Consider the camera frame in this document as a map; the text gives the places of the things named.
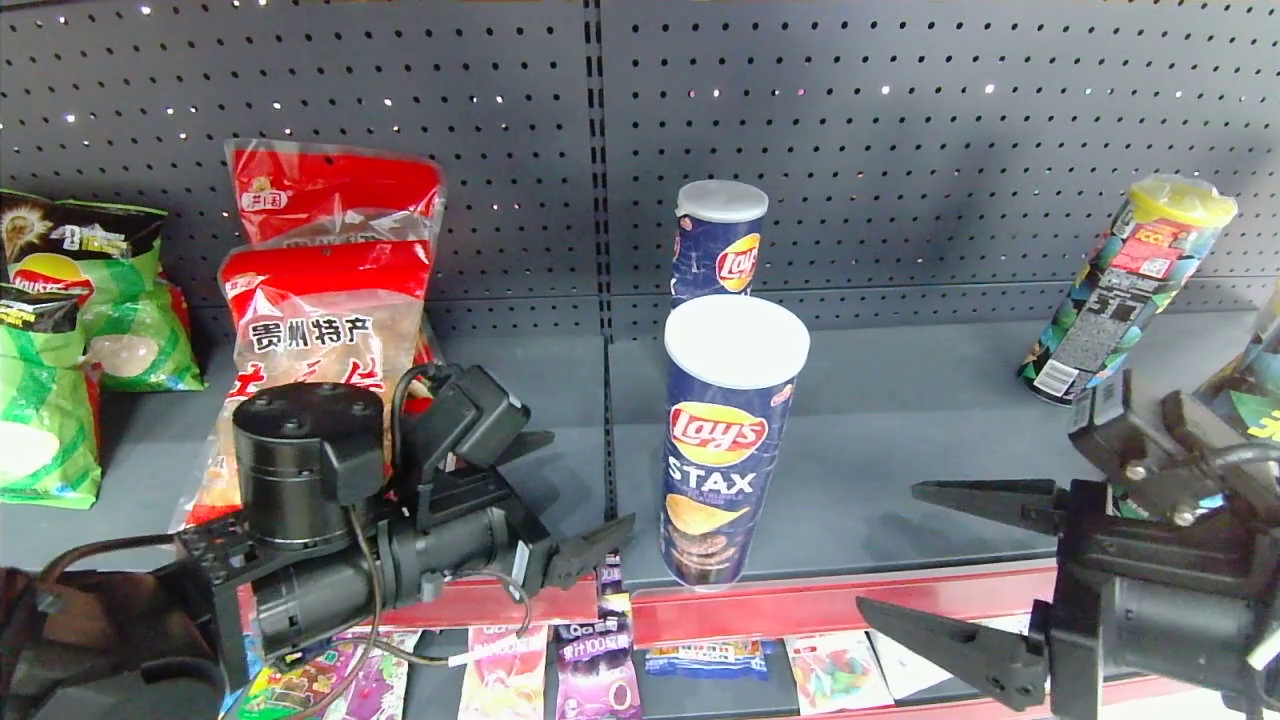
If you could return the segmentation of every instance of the colorful chip can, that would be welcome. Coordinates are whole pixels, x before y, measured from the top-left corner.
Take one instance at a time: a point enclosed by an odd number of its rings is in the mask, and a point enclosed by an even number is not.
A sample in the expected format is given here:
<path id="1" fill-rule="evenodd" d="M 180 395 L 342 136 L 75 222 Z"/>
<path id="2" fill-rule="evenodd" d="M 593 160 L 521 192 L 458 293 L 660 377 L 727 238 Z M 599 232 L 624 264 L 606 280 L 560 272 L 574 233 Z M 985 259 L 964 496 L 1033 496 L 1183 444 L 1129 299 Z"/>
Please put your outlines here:
<path id="1" fill-rule="evenodd" d="M 677 580 L 739 579 L 778 459 L 809 331 L 781 305 L 708 295 L 671 311 L 659 542 Z"/>
<path id="2" fill-rule="evenodd" d="M 698 181 L 676 197 L 671 306 L 719 293 L 750 293 L 769 196 L 733 181 Z"/>
<path id="3" fill-rule="evenodd" d="M 1212 184 L 1148 176 L 1129 188 L 1108 232 L 1018 368 L 1043 400 L 1070 405 L 1124 363 L 1236 213 Z"/>

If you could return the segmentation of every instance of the lay's chip bag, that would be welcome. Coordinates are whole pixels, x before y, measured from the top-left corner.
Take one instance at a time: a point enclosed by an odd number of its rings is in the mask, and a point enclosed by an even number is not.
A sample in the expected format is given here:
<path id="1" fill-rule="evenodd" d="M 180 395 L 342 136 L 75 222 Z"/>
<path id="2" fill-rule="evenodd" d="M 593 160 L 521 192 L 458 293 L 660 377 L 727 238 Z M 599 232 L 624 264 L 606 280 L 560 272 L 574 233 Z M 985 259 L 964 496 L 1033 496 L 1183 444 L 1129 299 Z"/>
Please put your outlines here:
<path id="1" fill-rule="evenodd" d="M 767 300 L 708 295 L 671 311 L 664 341 L 662 556 L 686 585 L 732 583 L 764 507 L 809 331 Z"/>
<path id="2" fill-rule="evenodd" d="M 742 182 L 698 181 L 676 197 L 671 306 L 716 293 L 750 293 L 760 255 L 764 191 Z"/>
<path id="3" fill-rule="evenodd" d="M 157 282 L 163 210 L 51 202 L 0 191 L 10 281 L 33 292 L 84 291 L 81 327 L 110 391 L 204 389 L 175 293 Z"/>
<path id="4" fill-rule="evenodd" d="M 97 386 L 83 365 L 83 295 L 0 284 L 0 502 L 97 500 Z"/>

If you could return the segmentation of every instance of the red shelf edge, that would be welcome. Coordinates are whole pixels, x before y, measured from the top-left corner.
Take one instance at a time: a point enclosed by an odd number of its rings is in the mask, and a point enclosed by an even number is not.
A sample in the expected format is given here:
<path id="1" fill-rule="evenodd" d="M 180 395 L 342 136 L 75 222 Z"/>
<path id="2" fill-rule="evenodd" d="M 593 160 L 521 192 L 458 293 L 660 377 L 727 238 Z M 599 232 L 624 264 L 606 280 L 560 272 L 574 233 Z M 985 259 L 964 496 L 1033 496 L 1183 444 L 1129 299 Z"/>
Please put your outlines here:
<path id="1" fill-rule="evenodd" d="M 595 575 L 585 575 L 567 589 L 544 588 L 534 596 L 534 623 L 594 623 L 598 619 Z M 470 628 L 518 625 L 525 618 L 520 603 L 497 580 L 449 583 L 439 600 L 383 614 L 384 628 Z"/>
<path id="2" fill-rule="evenodd" d="M 1052 559 L 970 565 L 928 571 L 739 583 L 721 592 L 690 588 L 631 593 L 635 647 L 726 639 L 782 638 L 867 628 L 859 596 L 957 618 L 996 618 L 1030 611 L 1051 598 Z"/>

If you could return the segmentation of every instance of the blue chip can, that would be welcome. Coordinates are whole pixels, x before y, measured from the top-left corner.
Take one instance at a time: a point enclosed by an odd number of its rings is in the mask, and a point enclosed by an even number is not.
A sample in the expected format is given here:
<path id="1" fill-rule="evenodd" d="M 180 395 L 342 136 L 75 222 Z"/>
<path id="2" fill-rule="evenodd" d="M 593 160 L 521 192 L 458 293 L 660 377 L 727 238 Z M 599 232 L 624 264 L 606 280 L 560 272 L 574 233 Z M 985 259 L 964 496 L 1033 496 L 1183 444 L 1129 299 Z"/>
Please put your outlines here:
<path id="1" fill-rule="evenodd" d="M 664 336 L 662 556 L 686 585 L 724 585 L 746 565 L 809 332 L 781 305 L 712 295 L 672 310 Z"/>
<path id="2" fill-rule="evenodd" d="M 680 188 L 671 306 L 717 293 L 750 293 L 769 196 L 732 181 L 698 181 Z"/>

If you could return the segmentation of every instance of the robotic arm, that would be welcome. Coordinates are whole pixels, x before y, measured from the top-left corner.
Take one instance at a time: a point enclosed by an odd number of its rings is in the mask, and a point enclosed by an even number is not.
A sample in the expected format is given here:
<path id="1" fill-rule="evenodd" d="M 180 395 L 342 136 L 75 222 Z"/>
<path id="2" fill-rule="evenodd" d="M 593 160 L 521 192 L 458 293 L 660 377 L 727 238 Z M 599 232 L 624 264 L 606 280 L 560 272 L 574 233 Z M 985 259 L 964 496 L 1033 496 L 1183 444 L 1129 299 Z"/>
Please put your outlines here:
<path id="1" fill-rule="evenodd" d="M 317 641 L 468 575 L 500 579 L 527 626 L 532 596 L 571 587 L 625 543 L 634 515 L 557 543 L 516 495 L 497 468 L 553 437 L 522 432 L 529 407 L 489 373 L 415 368 L 397 405 L 419 375 L 435 400 L 417 418 L 394 409 L 390 492 L 381 398 L 294 383 L 233 415 L 242 510 L 83 546 L 38 577 L 0 570 L 0 720 L 216 717 L 227 689 L 250 679 L 242 589 L 252 588 L 266 659 L 305 659 Z M 466 468 L 440 470 L 451 452 Z M 178 559 L 151 573 L 67 573 L 150 544 Z"/>
<path id="2" fill-rule="evenodd" d="M 918 500 L 1059 538 L 1053 602 L 1036 601 L 1028 635 L 865 597 L 863 618 L 1014 710 L 1042 703 L 1051 678 L 1055 716 L 1096 720 L 1110 670 L 1219 691 L 1249 717 L 1280 708 L 1280 445 L 1245 443 L 1180 392 L 1144 397 L 1128 370 L 1076 401 L 1070 437 L 1110 483 L 913 488 Z M 1146 516 L 1121 516 L 1117 493 L 1128 514 Z M 1204 510 L 1212 497 L 1222 505 Z"/>

